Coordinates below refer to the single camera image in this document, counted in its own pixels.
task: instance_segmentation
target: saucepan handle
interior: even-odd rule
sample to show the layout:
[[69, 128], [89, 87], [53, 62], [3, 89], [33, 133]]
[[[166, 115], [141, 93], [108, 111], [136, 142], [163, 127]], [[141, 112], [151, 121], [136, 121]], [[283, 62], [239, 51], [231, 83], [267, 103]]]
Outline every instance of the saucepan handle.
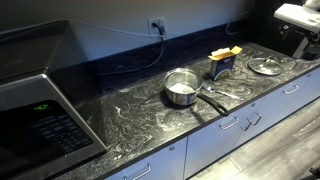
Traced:
[[228, 110], [225, 107], [223, 107], [220, 103], [213, 100], [212, 98], [210, 98], [206, 95], [203, 95], [203, 94], [197, 94], [197, 97], [204, 100], [208, 104], [210, 104], [216, 111], [218, 111], [218, 113], [221, 116], [228, 116], [229, 115]]

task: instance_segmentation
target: granite countertop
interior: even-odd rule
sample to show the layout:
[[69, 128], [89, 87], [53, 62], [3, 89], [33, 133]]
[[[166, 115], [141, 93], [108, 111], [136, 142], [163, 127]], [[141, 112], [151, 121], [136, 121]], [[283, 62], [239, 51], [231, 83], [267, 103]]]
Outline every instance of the granite countertop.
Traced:
[[[97, 128], [107, 152], [56, 179], [104, 179], [221, 118], [201, 99], [188, 107], [171, 103], [163, 85], [169, 70], [177, 67], [193, 69], [216, 89], [243, 97], [244, 100], [239, 101], [202, 90], [203, 94], [233, 112], [320, 64], [320, 59], [295, 60], [245, 41], [220, 40], [215, 45], [212, 45], [213, 41], [209, 44], [201, 42], [200, 38], [197, 46], [190, 44], [178, 52], [174, 42], [167, 42], [165, 48], [171, 47], [170, 52], [164, 52], [161, 61], [154, 66], [138, 72], [101, 75], [97, 80], [99, 97], [95, 99], [99, 106], [91, 106], [81, 113], [85, 113], [91, 127]], [[234, 45], [243, 51], [237, 56], [231, 75], [212, 81], [208, 75], [211, 62], [207, 56], [212, 50]], [[283, 65], [284, 73], [265, 76], [247, 68], [246, 62], [250, 58], [269, 55]]]

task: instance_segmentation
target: white wall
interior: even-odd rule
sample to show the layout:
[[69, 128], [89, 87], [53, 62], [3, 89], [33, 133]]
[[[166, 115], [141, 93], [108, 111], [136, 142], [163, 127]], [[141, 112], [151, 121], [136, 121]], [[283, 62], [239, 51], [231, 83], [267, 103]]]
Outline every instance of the white wall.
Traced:
[[[148, 34], [147, 20], [164, 17], [167, 38], [225, 24], [254, 0], [0, 0], [0, 31], [45, 21], [74, 19]], [[90, 60], [145, 46], [158, 38], [104, 31], [73, 22]]]

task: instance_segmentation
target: microwave display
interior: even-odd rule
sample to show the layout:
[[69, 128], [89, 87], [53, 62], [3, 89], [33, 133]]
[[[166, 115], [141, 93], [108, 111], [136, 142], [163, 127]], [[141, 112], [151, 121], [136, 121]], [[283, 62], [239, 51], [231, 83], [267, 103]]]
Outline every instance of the microwave display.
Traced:
[[93, 141], [56, 101], [0, 112], [0, 179], [51, 162]]

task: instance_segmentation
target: stainless steel saucepan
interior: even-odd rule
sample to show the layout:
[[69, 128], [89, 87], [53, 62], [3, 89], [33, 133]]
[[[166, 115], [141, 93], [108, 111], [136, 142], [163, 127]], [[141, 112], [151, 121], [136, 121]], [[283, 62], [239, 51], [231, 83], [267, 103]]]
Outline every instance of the stainless steel saucepan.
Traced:
[[169, 71], [164, 78], [165, 91], [170, 99], [178, 105], [191, 105], [200, 98], [210, 104], [220, 115], [228, 116], [228, 110], [212, 98], [201, 94], [203, 84], [201, 76], [191, 69], [177, 68]]

